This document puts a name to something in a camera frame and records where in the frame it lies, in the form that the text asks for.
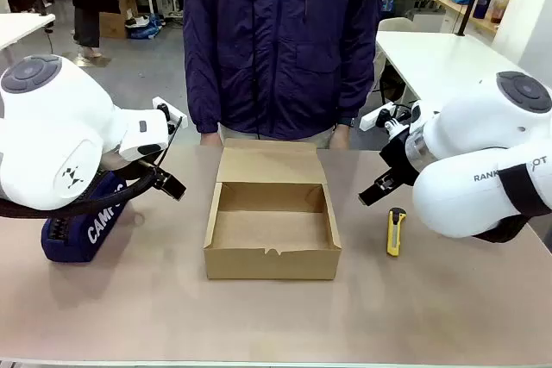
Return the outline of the small white table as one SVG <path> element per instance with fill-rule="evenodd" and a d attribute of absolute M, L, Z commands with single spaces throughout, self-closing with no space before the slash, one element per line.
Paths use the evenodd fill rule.
<path fill-rule="evenodd" d="M 54 21 L 54 14 L 44 16 L 37 13 L 0 14 L 0 51 Z"/>

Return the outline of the cardboard box on floor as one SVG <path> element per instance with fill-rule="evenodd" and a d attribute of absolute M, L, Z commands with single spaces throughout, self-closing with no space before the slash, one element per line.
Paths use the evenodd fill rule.
<path fill-rule="evenodd" d="M 127 29 L 126 18 L 121 14 L 100 13 L 99 27 L 100 36 L 104 38 L 126 39 Z"/>

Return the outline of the light wooden side desk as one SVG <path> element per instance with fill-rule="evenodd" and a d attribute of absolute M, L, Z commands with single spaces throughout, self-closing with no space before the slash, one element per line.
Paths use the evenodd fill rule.
<path fill-rule="evenodd" d="M 453 15 L 463 17 L 467 12 L 467 5 L 460 5 L 454 3 L 452 0 L 433 0 L 439 6 L 443 7 L 448 12 L 451 12 Z M 477 19 L 473 16 L 470 16 L 468 21 L 478 29 L 487 32 L 488 34 L 495 35 L 498 32 L 499 25 L 492 23 L 490 16 L 486 16 L 484 19 Z"/>

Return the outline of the blue plastic bag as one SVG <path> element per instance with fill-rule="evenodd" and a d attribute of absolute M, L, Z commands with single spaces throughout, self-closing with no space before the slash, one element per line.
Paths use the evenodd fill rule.
<path fill-rule="evenodd" d="M 135 23 L 126 27 L 128 36 L 133 40 L 151 40 L 163 28 L 163 21 L 156 15 L 140 16 Z"/>

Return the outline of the brown cardboard box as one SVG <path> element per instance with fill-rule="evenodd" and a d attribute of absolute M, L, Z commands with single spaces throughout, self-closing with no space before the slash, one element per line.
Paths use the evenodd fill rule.
<path fill-rule="evenodd" d="M 332 280 L 341 251 L 315 145 L 225 141 L 204 239 L 209 279 Z"/>

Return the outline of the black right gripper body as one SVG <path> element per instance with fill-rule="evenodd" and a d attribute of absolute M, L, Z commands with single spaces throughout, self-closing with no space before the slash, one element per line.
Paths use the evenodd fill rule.
<path fill-rule="evenodd" d="M 380 178 L 384 183 L 400 186 L 406 184 L 413 186 L 419 172 L 409 161 L 406 154 L 406 141 L 409 137 L 407 131 L 394 136 L 380 151 L 380 157 L 389 166 L 389 170 Z"/>

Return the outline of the navy campus pencil case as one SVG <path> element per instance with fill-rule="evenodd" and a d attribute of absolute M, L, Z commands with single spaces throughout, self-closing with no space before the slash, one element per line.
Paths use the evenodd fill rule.
<path fill-rule="evenodd" d="M 99 172 L 78 200 L 97 199 L 126 188 L 126 182 L 113 172 Z M 41 230 L 41 247 L 45 256 L 59 263 L 92 261 L 125 206 L 126 202 L 97 213 L 46 220 Z"/>

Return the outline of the orange drink bottle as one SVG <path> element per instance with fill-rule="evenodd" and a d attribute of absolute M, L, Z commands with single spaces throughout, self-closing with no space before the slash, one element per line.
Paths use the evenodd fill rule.
<path fill-rule="evenodd" d="M 491 22 L 493 24 L 501 23 L 504 17 L 508 2 L 509 0 L 495 0 L 492 8 L 492 14 L 491 14 Z"/>

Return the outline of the large white table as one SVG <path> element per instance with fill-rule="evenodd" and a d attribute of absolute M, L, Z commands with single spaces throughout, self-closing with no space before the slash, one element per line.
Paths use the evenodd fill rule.
<path fill-rule="evenodd" d="M 485 77 L 521 68 L 472 36 L 380 31 L 377 45 L 422 100 L 443 104 Z"/>

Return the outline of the person in navy jacket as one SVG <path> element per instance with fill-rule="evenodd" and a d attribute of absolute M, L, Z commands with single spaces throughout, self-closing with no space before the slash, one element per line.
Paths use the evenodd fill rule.
<path fill-rule="evenodd" d="M 382 0 L 185 0 L 185 86 L 199 136 L 329 148 L 375 75 Z"/>

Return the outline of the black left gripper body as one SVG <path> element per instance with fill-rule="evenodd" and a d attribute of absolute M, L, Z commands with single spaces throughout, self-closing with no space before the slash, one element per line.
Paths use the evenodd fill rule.
<path fill-rule="evenodd" d="M 138 180 L 136 186 L 139 190 L 149 190 L 154 187 L 156 190 L 169 190 L 172 175 L 160 166 L 151 164 L 144 160 L 138 160 L 144 175 Z"/>

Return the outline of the person's left hand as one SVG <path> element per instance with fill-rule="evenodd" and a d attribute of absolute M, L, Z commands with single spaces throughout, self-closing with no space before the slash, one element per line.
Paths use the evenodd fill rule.
<path fill-rule="evenodd" d="M 329 140 L 329 149 L 348 150 L 350 129 L 348 125 L 337 124 Z"/>

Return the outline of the yellow black utility knife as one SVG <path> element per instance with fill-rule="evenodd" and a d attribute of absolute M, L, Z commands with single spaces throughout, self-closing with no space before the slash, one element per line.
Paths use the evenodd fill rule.
<path fill-rule="evenodd" d="M 386 252 L 392 257 L 398 257 L 400 251 L 400 233 L 406 211 L 402 208 L 391 208 L 388 213 Z"/>

